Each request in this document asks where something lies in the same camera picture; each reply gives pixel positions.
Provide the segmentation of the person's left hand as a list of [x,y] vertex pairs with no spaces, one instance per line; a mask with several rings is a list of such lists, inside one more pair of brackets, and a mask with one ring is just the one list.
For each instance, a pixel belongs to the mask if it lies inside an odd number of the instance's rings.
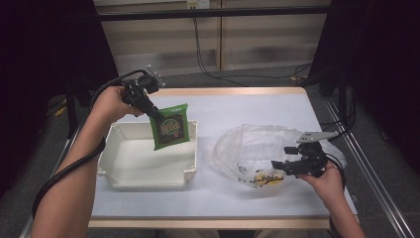
[[88,122],[99,125],[111,125],[112,123],[131,114],[141,116],[143,112],[134,106],[130,106],[122,99],[125,89],[122,86],[111,86],[105,89],[95,101],[88,116]]

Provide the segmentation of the green snack packet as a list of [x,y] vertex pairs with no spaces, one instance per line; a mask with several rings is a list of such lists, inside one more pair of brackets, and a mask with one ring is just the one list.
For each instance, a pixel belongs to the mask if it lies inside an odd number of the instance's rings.
[[190,141],[186,103],[166,107],[158,111],[165,117],[163,121],[150,118],[155,150]]

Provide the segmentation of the clear plastic bag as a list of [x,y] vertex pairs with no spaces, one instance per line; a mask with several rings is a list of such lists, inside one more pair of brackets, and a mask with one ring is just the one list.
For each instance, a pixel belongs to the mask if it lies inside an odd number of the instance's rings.
[[[297,147],[297,139],[303,133],[283,126],[241,125],[226,132],[210,146],[206,162],[221,175],[249,187],[277,185],[287,174],[284,169],[274,169],[271,162],[299,161],[300,154],[286,155],[283,148]],[[328,162],[343,170],[347,161],[344,154],[330,143],[331,139],[321,140],[320,144]]]

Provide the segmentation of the black metal stand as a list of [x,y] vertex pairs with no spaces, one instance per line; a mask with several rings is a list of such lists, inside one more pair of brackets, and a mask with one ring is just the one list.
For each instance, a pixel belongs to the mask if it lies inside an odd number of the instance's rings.
[[68,118],[68,139],[75,134],[79,125],[75,109],[75,100],[78,99],[82,105],[87,106],[88,110],[91,110],[99,94],[109,86],[120,85],[121,80],[121,77],[116,77],[103,84],[95,84],[82,77],[76,77],[74,79],[69,79],[66,82],[65,99]]
[[355,103],[348,98],[345,72],[341,67],[327,63],[325,66],[312,65],[308,78],[301,87],[317,84],[322,97],[338,96],[338,122],[350,131],[356,121]]

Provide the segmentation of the dark curtain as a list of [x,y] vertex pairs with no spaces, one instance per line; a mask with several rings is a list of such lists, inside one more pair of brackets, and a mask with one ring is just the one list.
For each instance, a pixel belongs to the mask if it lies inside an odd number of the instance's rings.
[[118,75],[93,0],[0,0],[0,197],[29,158],[51,97]]
[[331,0],[309,72],[343,80],[420,174],[420,0]]

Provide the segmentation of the white wall socket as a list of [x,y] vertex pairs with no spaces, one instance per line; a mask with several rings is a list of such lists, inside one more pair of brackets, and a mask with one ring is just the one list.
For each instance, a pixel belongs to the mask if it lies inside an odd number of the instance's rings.
[[189,10],[210,8],[210,0],[186,0],[186,4]]

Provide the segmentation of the black horizontal bar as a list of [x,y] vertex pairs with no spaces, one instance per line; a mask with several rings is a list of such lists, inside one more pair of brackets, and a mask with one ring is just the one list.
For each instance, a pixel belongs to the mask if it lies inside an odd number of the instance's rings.
[[163,20],[187,18],[218,18],[218,17],[247,17],[274,15],[309,15],[326,14],[332,10],[331,6],[292,6],[268,8],[227,8],[227,9],[198,9],[198,10],[167,10],[152,12],[103,13],[98,18],[101,22],[108,21],[137,21]]

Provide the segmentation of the white plastic tray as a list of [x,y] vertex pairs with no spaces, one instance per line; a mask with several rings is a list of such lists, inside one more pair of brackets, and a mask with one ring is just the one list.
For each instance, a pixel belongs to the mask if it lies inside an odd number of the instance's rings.
[[114,123],[97,174],[118,190],[178,189],[197,171],[197,122],[188,122],[190,141],[155,151],[151,125]]

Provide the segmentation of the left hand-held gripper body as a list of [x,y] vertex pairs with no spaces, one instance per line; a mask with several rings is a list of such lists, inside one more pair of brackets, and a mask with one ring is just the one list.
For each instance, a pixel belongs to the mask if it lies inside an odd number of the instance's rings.
[[122,76],[126,94],[123,101],[140,111],[157,111],[149,95],[158,92],[164,83],[156,71],[148,65],[146,69],[136,69]]

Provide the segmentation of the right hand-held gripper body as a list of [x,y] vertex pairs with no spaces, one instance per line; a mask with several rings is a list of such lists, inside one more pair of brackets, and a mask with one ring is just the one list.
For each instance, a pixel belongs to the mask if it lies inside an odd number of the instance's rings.
[[285,161],[285,173],[288,176],[311,175],[320,177],[324,173],[328,159],[320,144],[321,140],[337,136],[337,132],[304,132],[298,139],[297,148],[301,159],[299,161]]

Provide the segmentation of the person's right hand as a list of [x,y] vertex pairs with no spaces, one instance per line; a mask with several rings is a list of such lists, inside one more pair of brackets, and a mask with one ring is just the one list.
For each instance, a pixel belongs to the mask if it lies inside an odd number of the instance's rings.
[[346,203],[342,176],[339,169],[331,162],[327,163],[325,172],[319,178],[310,175],[301,175],[299,178],[315,189],[328,210],[338,210]]

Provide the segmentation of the pale blue table mat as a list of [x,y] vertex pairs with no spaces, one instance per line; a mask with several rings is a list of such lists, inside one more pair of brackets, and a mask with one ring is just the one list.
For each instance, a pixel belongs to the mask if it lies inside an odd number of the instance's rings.
[[313,188],[295,177],[257,186],[256,172],[285,161],[320,126],[305,91],[285,94],[156,96],[187,106],[190,140],[157,150],[146,116],[115,123],[98,165],[93,214],[135,218],[325,216]]

